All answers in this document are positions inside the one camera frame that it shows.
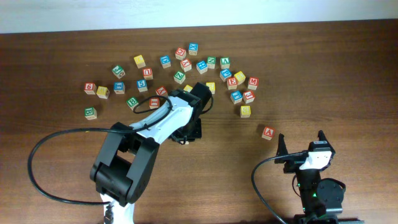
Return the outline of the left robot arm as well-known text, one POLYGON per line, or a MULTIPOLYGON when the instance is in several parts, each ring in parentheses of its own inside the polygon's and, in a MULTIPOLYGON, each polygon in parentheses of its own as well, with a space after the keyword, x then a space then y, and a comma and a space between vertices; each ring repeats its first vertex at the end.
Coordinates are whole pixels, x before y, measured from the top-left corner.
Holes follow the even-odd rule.
POLYGON ((134 204, 145 191, 160 145, 171 139, 186 144, 201 137, 200 115, 212 100, 208 86, 174 90, 147 118, 107 134, 90 171, 104 204, 104 223, 133 223, 134 204))

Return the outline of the yellow S block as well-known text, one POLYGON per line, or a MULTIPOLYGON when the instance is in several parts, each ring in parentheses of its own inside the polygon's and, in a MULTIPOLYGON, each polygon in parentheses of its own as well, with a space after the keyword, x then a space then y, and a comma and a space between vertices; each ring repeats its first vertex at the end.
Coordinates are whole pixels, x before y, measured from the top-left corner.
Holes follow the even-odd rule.
POLYGON ((248 105, 241 106, 239 112, 241 118, 249 118, 251 116, 251 107, 248 105))
POLYGON ((215 82, 206 82, 206 86, 210 89, 211 94, 215 94, 215 82))

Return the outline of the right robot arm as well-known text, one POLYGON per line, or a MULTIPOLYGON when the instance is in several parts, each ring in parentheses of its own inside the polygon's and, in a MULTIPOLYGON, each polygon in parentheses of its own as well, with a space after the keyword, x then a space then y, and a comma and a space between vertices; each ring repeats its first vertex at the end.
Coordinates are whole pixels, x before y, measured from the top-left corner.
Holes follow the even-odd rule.
POLYGON ((336 216, 343 212, 346 186, 339 180, 320 176, 331 165, 334 155, 335 150, 322 130, 307 150, 295 154, 288 153, 284 135, 279 135, 275 162, 284 165, 285 174, 295 175, 303 207, 303 214, 294 216, 295 223, 338 223, 336 216))

